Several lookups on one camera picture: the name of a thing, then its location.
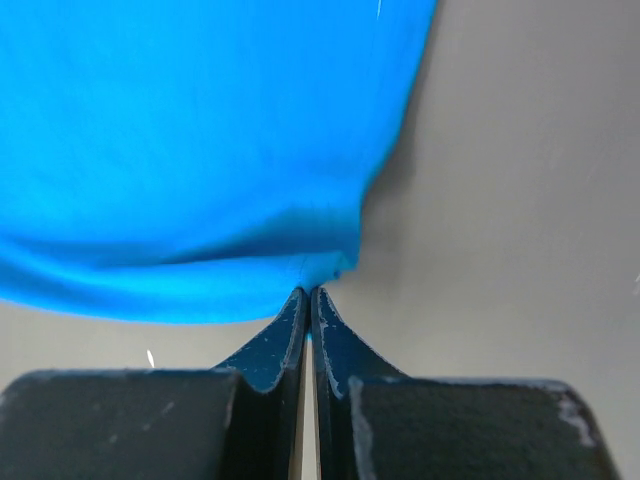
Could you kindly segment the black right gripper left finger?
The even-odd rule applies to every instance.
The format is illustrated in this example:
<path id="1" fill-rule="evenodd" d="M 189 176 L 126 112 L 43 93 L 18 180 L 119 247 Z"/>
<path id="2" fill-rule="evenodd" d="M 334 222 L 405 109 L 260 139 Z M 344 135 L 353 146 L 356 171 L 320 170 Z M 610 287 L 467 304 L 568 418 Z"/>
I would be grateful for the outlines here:
<path id="1" fill-rule="evenodd" d="M 306 293 L 296 288 L 263 330 L 216 366 L 238 378 L 222 479 L 300 477 L 305 354 Z"/>

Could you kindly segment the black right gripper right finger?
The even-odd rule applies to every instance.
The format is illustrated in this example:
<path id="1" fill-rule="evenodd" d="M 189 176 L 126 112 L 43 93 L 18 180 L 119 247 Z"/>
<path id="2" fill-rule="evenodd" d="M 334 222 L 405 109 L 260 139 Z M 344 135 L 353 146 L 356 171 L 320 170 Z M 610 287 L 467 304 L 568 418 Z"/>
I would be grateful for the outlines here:
<path id="1" fill-rule="evenodd" d="M 310 296 L 314 398 L 321 479 L 358 479 L 349 379 L 403 378 L 343 321 L 327 290 Z"/>

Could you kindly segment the blue t-shirt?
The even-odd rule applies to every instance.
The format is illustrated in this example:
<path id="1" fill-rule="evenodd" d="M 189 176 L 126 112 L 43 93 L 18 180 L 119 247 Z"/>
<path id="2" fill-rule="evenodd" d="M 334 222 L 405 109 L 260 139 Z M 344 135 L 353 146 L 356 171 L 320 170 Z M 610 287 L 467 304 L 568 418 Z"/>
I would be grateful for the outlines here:
<path id="1" fill-rule="evenodd" d="M 432 1 L 5 1 L 1 296 L 269 317 L 356 267 Z"/>

